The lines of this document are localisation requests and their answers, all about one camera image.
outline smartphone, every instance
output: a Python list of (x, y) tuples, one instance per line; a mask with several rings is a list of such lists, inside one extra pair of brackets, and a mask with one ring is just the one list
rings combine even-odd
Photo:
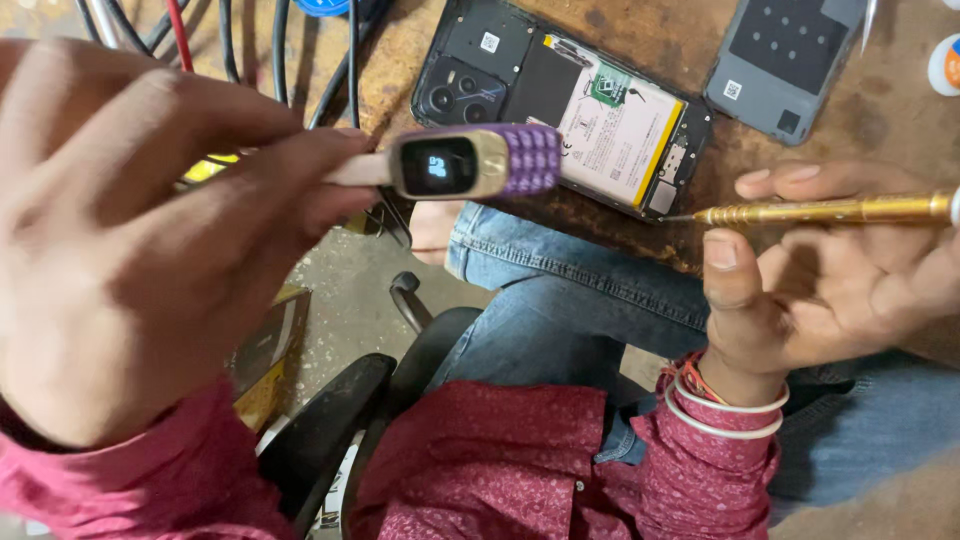
[(411, 101), (422, 125), (541, 124), (561, 184), (649, 223), (684, 196), (712, 112), (501, 0), (449, 0)]
[(867, 0), (740, 0), (704, 96), (788, 145), (804, 142)]

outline white bangle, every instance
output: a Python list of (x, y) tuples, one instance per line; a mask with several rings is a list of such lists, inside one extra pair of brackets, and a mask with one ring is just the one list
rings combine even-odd
[(715, 408), (717, 410), (722, 410), (724, 412), (736, 412), (740, 414), (762, 414), (764, 412), (771, 412), (782, 407), (786, 403), (786, 401), (790, 399), (790, 386), (787, 385), (786, 380), (783, 382), (783, 387), (781, 390), (783, 395), (780, 397), (780, 399), (776, 400), (775, 402), (769, 405), (764, 405), (764, 406), (733, 406), (733, 405), (718, 404), (716, 402), (712, 402), (710, 400), (705, 400), (704, 398), (699, 398), (697, 396), (694, 396), (693, 394), (690, 393), (689, 390), (686, 389), (685, 384), (677, 384), (677, 391), (680, 392), (681, 396), (684, 396), (685, 398), (689, 399), (691, 402), (694, 402), (698, 405), (708, 406), (710, 408)]
[(674, 378), (673, 382), (671, 382), (670, 385), (667, 386), (666, 392), (663, 393), (663, 400), (666, 402), (667, 408), (669, 408), (670, 412), (674, 413), (677, 416), (677, 418), (679, 418), (682, 422), (704, 433), (708, 433), (710, 435), (714, 435), (717, 437), (723, 437), (725, 439), (736, 439), (741, 441), (754, 440), (754, 439), (762, 439), (764, 437), (769, 437), (770, 435), (776, 433), (777, 430), (780, 429), (780, 425), (783, 424), (783, 413), (781, 413), (778, 416), (777, 420), (774, 421), (773, 424), (767, 426), (766, 428), (761, 428), (759, 430), (733, 431), (733, 430), (721, 430), (719, 428), (715, 428), (714, 426), (708, 426), (703, 422), (698, 422), (697, 420), (694, 420), (686, 413), (681, 412), (680, 408), (677, 407), (677, 404), (673, 403), (673, 398), (671, 397), (671, 394), (676, 388), (677, 388), (677, 379)]

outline camera lens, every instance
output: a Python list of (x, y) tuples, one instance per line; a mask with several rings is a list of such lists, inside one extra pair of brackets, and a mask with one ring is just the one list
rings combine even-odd
[(453, 110), (454, 97), (453, 92), (440, 86), (430, 92), (430, 105), (440, 112), (450, 112)]
[(471, 103), (464, 109), (464, 120), (468, 124), (479, 124), (487, 121), (487, 109), (479, 103)]
[(477, 90), (477, 82), (471, 77), (464, 77), (460, 80), (460, 90), (465, 94), (471, 94)]

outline wooden workbench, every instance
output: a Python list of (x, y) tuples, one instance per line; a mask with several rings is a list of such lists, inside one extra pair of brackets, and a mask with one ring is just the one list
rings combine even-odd
[[(654, 78), (700, 94), (737, 0), (516, 3)], [(158, 0), (124, 4), (141, 35), (162, 13)], [(713, 141), (679, 211), (735, 201), (732, 182), (739, 174), (782, 159), (890, 160), (939, 183), (960, 181), (960, 98), (936, 94), (926, 80), (929, 55), (940, 40), (960, 28), (960, 12), (949, 10), (941, 0), (911, 0), (909, 9), (898, 2), (880, 6), (866, 56), (850, 57), (809, 141), (785, 148), (719, 116)], [(382, 140), (419, 128), (409, 112), (410, 95), (443, 7), (444, 0), (397, 0), (371, 53), (361, 80), (360, 112), (365, 130)], [(273, 95), (273, 17), (272, 1), (234, 2), (237, 63), (248, 83), (267, 95)], [(224, 78), (217, 4), (193, 0), (185, 18), (197, 71)], [(84, 35), (69, 0), (6, 2), (0, 6), (0, 29), (7, 36)], [(343, 19), (308, 19), (291, 7), (286, 58), (295, 109), (312, 112), (346, 48)], [(165, 60), (176, 56), (170, 37), (158, 52)], [(498, 205), (614, 249), (657, 258), (685, 272), (699, 271), (700, 231), (693, 227), (651, 227), (566, 189)]]

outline barcode sticker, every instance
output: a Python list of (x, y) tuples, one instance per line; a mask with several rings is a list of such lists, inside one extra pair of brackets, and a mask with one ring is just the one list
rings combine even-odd
[(500, 38), (490, 32), (483, 34), (483, 41), (480, 42), (480, 48), (488, 53), (495, 53), (496, 46), (500, 44)]
[(743, 88), (743, 85), (741, 85), (740, 83), (736, 83), (734, 81), (727, 81), (727, 89), (723, 91), (723, 95), (736, 101), (736, 98), (740, 97), (740, 89), (742, 88)]

